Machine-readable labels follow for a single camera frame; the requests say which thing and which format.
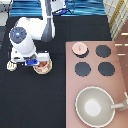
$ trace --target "stove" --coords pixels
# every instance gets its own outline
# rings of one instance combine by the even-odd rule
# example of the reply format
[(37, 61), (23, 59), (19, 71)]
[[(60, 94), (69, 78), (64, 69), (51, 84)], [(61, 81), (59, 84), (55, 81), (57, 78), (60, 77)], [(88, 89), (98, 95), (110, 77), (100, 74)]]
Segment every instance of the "stove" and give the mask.
[[(114, 103), (125, 100), (126, 88), (115, 42), (66, 42), (66, 128), (90, 128), (77, 115), (75, 102), (81, 90), (92, 86), (104, 89)], [(119, 113), (106, 128), (128, 128), (128, 111)]]

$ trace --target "burner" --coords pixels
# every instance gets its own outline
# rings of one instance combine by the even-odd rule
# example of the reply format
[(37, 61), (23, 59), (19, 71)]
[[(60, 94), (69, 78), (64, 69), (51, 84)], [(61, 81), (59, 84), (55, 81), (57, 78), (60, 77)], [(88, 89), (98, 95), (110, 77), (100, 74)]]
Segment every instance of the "burner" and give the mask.
[(109, 62), (100, 63), (98, 70), (103, 76), (112, 76), (115, 72), (114, 66)]
[(84, 44), (82, 42), (75, 43), (72, 47), (72, 51), (79, 58), (84, 58), (89, 53), (89, 50), (88, 50), (86, 44)]
[(100, 57), (106, 58), (111, 54), (111, 49), (106, 45), (99, 45), (96, 48), (96, 54)]
[(79, 76), (87, 76), (89, 75), (90, 71), (91, 68), (86, 62), (79, 62), (75, 66), (75, 72)]

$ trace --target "table surface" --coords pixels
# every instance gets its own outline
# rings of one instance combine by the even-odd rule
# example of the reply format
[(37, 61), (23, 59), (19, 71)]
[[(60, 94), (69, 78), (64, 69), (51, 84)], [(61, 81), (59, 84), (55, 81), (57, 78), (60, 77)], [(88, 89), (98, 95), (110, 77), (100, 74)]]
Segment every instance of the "table surface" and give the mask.
[(37, 50), (49, 51), (53, 61), (53, 69), (44, 76), (31, 67), (19, 66), (14, 72), (6, 68), (8, 33), (19, 18), (8, 18), (0, 50), (0, 128), (66, 128), (65, 43), (111, 40), (107, 16), (54, 16), (55, 38), (48, 43), (34, 41)]
[[(83, 41), (89, 54), (85, 58), (78, 58), (72, 52), (72, 46), (76, 42), (66, 43), (66, 128), (90, 128), (84, 124), (76, 114), (75, 100), (78, 93), (88, 87), (97, 86), (106, 90), (113, 98), (114, 103), (120, 103), (125, 100), (126, 91), (123, 75), (115, 47), (112, 41)], [(97, 56), (95, 49), (98, 45), (107, 45), (111, 48), (111, 55), (107, 58)], [(115, 67), (115, 73), (112, 76), (102, 76), (98, 71), (98, 65), (101, 62), (108, 61)], [(91, 72), (86, 77), (80, 77), (75, 73), (75, 65), (78, 62), (86, 62), (91, 67)], [(113, 121), (105, 128), (128, 128), (128, 110), (116, 111)]]

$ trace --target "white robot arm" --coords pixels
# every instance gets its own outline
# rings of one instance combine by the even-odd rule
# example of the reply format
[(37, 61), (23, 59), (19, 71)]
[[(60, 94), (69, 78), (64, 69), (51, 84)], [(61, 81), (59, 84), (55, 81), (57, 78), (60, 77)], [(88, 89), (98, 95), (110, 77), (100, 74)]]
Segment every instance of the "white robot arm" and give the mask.
[(49, 61), (47, 51), (36, 53), (33, 40), (43, 42), (51, 41), (55, 36), (51, 0), (40, 0), (43, 20), (38, 18), (22, 17), (16, 22), (9, 33), (12, 43), (11, 62), (25, 62), (27, 66), (39, 65), (40, 62)]

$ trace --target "black table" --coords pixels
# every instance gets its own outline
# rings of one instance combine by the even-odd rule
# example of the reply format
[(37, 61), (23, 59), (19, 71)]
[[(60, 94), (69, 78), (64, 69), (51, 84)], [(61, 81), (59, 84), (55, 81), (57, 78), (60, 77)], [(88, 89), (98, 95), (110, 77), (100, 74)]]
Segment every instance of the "black table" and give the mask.
[(9, 31), (19, 19), (9, 18), (0, 50), (0, 128), (66, 128), (65, 42), (110, 41), (107, 16), (54, 17), (55, 38), (34, 41), (37, 50), (50, 52), (53, 69), (38, 75), (32, 67), (6, 69)]

